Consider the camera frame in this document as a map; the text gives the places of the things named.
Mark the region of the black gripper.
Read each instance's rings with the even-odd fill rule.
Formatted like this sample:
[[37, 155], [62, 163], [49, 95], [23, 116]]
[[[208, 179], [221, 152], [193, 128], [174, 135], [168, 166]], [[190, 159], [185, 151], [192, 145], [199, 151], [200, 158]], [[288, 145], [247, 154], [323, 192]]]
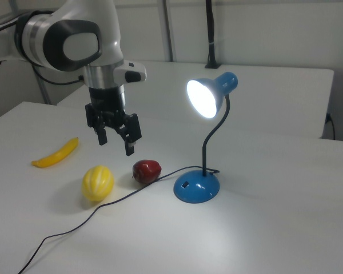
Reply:
[[125, 141], [127, 156], [134, 154], [135, 142], [141, 139], [137, 114], [125, 112], [123, 86], [106, 89], [89, 88], [91, 102], [85, 106], [87, 125], [98, 135], [100, 146], [107, 143], [106, 127], [114, 129]]

